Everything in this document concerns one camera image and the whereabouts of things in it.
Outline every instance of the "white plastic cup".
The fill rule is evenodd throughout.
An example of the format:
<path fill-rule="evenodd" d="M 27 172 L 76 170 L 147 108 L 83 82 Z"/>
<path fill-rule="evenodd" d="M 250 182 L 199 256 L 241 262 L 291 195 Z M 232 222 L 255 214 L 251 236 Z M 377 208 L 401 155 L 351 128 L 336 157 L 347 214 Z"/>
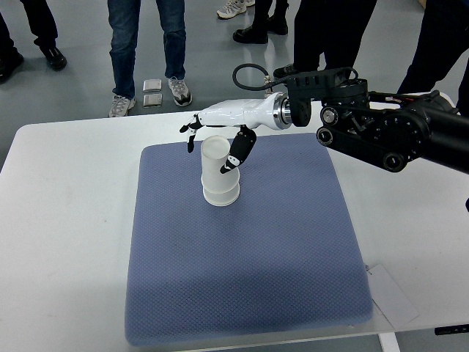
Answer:
<path fill-rule="evenodd" d="M 201 145 L 204 197 L 212 205 L 229 205 L 240 193 L 240 170 L 220 172 L 228 158 L 229 148 L 228 139 L 222 136 L 208 137 Z"/>

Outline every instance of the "white robotic hand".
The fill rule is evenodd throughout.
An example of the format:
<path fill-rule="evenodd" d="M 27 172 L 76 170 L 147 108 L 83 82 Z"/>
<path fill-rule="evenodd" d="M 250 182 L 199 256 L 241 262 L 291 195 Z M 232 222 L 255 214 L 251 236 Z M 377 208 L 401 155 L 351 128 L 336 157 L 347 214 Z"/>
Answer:
<path fill-rule="evenodd" d="M 253 128 L 265 125 L 273 130 L 284 130 L 292 124 L 289 116 L 288 97 L 273 93 L 265 99 L 226 100 L 195 114 L 180 129 L 188 133 L 188 152 L 193 151 L 197 131 L 204 127 L 239 127 L 229 151 L 229 157 L 221 173 L 241 165 L 248 157 L 256 134 Z"/>

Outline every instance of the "black cable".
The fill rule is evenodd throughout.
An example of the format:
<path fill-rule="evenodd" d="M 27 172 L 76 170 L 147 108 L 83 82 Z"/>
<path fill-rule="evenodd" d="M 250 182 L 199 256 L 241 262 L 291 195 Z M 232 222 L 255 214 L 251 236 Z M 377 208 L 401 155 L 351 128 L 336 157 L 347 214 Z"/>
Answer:
<path fill-rule="evenodd" d="M 269 89 L 269 88 L 272 88 L 274 86 L 277 86 L 279 84 L 282 84 L 286 81 L 285 78 L 282 78 L 278 81 L 274 81 L 274 82 L 270 82 L 270 83 L 267 83 L 267 84 L 264 84 L 263 86 L 260 86 L 260 87 L 250 87 L 250 86 L 246 86 L 244 84 L 241 84 L 237 78 L 236 78 L 236 75 L 238 73 L 239 70 L 243 69 L 243 68 L 246 68 L 246 67 L 251 67 L 251 68 L 256 68 L 257 70 L 260 70 L 262 71 L 262 73 L 264 73 L 265 76 L 269 76 L 269 72 L 266 71 L 266 69 L 264 69 L 262 66 L 260 65 L 257 65 L 257 64 L 242 64 L 242 65 L 239 65 L 237 66 L 234 70 L 233 70 L 233 82 L 234 84 L 236 85 L 236 87 L 239 87 L 241 89 L 244 89 L 244 90 L 251 90 L 253 92 L 258 92 L 260 90 L 266 90 L 266 89 Z"/>

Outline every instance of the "robotic arm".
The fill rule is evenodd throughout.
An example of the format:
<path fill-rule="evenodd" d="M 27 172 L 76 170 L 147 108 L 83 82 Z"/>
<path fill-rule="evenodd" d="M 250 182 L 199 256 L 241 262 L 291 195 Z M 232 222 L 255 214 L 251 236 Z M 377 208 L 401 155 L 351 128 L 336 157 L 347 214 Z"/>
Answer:
<path fill-rule="evenodd" d="M 321 100 L 317 131 L 321 145 L 390 172 L 399 172 L 409 161 L 425 158 L 469 173 L 469 118 L 438 91 L 425 95 L 392 95 L 368 92 L 367 82 L 350 67 L 312 71 L 269 82 L 261 87 L 239 84 L 243 89 L 271 89 L 286 84 L 288 95 L 271 93 L 265 99 L 227 100 L 195 114 L 181 132 L 188 132 L 188 151 L 193 150 L 197 130 L 203 126 L 239 127 L 228 160 L 221 172 L 241 165 L 256 141 L 253 129 L 265 125 L 283 130 L 291 124 L 304 127 L 311 119 L 311 99 Z M 398 109 L 376 110 L 370 102 L 398 104 Z"/>

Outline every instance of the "white sneaker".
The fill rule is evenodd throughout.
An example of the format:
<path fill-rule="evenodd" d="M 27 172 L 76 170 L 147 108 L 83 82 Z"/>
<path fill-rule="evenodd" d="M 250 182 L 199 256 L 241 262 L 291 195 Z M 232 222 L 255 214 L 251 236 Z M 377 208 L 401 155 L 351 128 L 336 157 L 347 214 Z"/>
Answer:
<path fill-rule="evenodd" d="M 189 92 L 189 88 L 185 85 L 183 79 L 171 77 L 168 80 L 168 85 L 173 93 L 174 102 L 177 106 L 187 106 L 192 103 L 192 94 Z"/>
<path fill-rule="evenodd" d="M 226 5 L 217 11 L 217 16 L 221 20 L 228 20 L 244 12 L 246 12 L 246 0 L 244 2 L 240 0 L 228 0 Z"/>
<path fill-rule="evenodd" d="M 115 95 L 112 99 L 112 108 L 109 117 L 127 116 L 130 109 L 135 106 L 135 98 L 128 99 L 120 95 Z"/>

